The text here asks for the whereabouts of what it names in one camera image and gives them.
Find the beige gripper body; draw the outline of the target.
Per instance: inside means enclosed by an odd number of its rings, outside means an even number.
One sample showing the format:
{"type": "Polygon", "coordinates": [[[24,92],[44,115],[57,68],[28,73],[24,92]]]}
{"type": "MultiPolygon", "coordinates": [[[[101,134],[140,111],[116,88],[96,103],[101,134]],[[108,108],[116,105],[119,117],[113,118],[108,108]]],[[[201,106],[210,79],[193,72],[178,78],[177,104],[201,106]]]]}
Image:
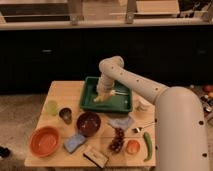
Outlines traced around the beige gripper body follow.
{"type": "Polygon", "coordinates": [[[114,81],[100,77],[97,84],[97,93],[102,97],[110,97],[114,88],[114,81]]]}

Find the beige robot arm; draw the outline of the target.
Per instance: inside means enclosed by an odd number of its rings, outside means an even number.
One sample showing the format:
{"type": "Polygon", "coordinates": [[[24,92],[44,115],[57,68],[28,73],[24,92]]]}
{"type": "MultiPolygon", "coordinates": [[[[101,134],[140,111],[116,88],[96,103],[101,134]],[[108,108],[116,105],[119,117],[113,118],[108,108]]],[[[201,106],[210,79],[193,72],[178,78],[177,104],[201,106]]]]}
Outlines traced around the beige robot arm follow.
{"type": "Polygon", "coordinates": [[[101,100],[118,81],[155,106],[156,171],[210,171],[203,107],[193,91],[129,72],[120,56],[103,59],[99,70],[101,100]]]}

